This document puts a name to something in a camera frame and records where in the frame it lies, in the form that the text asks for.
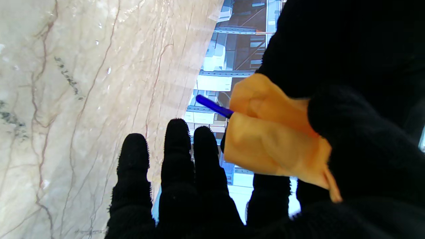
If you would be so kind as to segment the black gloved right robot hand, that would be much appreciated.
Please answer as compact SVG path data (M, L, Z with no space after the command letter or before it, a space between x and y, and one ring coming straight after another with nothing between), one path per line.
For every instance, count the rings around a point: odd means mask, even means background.
M263 177L244 225L229 196L213 132L169 121L161 169L159 222L151 214L147 141L131 133L118 160L106 239L423 239L424 153L360 94L325 88L308 105L308 119L332 150L328 163L342 202L315 202L283 215L277 177Z

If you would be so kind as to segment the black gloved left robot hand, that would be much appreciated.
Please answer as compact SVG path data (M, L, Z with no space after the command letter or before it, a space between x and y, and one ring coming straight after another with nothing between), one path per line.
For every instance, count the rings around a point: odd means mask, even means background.
M423 0L288 0L256 71L291 98L359 91L417 144L424 127Z

